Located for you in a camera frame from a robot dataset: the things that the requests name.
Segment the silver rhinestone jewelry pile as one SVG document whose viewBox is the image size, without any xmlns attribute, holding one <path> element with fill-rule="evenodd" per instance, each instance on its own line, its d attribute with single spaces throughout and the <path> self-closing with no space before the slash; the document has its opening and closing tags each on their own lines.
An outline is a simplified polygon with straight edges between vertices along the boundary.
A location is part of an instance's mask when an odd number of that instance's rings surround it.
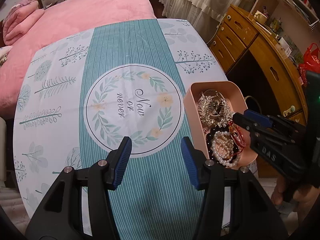
<svg viewBox="0 0 320 240">
<path fill-rule="evenodd" d="M 201 93 L 197 102 L 197 111 L 204 127 L 227 127 L 233 112 L 223 95 L 214 89 Z"/>
</svg>

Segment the pink plastic tray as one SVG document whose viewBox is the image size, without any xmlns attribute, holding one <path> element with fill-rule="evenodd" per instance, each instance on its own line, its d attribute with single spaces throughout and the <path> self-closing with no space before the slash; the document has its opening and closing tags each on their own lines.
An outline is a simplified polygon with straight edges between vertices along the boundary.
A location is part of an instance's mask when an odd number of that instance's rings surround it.
<svg viewBox="0 0 320 240">
<path fill-rule="evenodd" d="M 183 99 L 185 113 L 188 118 L 193 145 L 195 149 L 202 151 L 207 159 L 209 159 L 209 153 L 206 145 L 206 133 L 203 131 L 204 125 L 201 124 L 197 103 L 202 93 L 209 89 L 220 92 L 228 102 L 231 111 L 243 114 L 247 109 L 239 87 L 230 81 L 195 82 L 190 85 Z"/>
</svg>

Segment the red plastic bag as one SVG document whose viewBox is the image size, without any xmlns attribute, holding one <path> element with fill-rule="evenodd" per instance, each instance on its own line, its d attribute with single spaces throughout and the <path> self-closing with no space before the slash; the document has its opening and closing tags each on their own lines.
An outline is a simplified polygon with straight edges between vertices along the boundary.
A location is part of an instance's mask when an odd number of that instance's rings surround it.
<svg viewBox="0 0 320 240">
<path fill-rule="evenodd" d="M 319 47 L 316 43 L 310 44 L 306 52 L 303 55 L 303 63 L 298 66 L 299 74 L 302 80 L 302 84 L 306 87 L 306 71 L 320 73 L 320 62 L 319 62 Z"/>
</svg>

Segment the teal white floral tablecloth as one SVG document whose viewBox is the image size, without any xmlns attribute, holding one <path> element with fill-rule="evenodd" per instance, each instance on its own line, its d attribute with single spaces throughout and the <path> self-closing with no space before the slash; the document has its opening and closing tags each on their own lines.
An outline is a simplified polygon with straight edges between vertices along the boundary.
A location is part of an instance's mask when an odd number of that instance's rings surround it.
<svg viewBox="0 0 320 240">
<path fill-rule="evenodd" d="M 233 112 L 247 109 L 194 28 L 136 20 L 67 36 L 38 49 L 17 98 L 14 164 L 28 239 L 92 235 L 86 170 L 132 141 L 110 191 L 121 239 L 192 239 L 203 192 L 190 183 L 181 140 L 200 124 L 191 85 L 215 85 Z M 69 186 L 63 177 L 74 177 Z"/>
</svg>

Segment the wooden desk with drawers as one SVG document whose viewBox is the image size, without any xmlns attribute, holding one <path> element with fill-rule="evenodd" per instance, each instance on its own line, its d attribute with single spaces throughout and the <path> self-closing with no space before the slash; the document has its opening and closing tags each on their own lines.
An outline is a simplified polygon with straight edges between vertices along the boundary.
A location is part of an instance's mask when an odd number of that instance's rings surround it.
<svg viewBox="0 0 320 240">
<path fill-rule="evenodd" d="M 306 125 L 308 108 L 299 72 L 251 13 L 231 5 L 209 48 L 249 109 Z"/>
</svg>

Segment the pink bed blanket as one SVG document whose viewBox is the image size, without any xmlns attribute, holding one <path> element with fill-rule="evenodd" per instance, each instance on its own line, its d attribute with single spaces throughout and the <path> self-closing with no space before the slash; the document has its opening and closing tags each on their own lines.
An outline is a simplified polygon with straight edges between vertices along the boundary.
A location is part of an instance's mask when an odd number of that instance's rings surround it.
<svg viewBox="0 0 320 240">
<path fill-rule="evenodd" d="M 14 117 L 23 79 L 38 50 L 87 29 L 155 17 L 149 0 L 66 0 L 45 10 L 1 66 L 1 117 Z"/>
</svg>

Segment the folded pink quilt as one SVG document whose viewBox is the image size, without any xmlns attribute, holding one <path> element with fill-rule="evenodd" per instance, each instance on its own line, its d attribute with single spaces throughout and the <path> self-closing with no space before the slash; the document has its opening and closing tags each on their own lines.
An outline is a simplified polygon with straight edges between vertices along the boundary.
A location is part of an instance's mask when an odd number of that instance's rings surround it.
<svg viewBox="0 0 320 240">
<path fill-rule="evenodd" d="M 6 46 L 13 45 L 25 35 L 43 16 L 38 0 L 20 0 L 3 20 L 3 41 Z"/>
</svg>

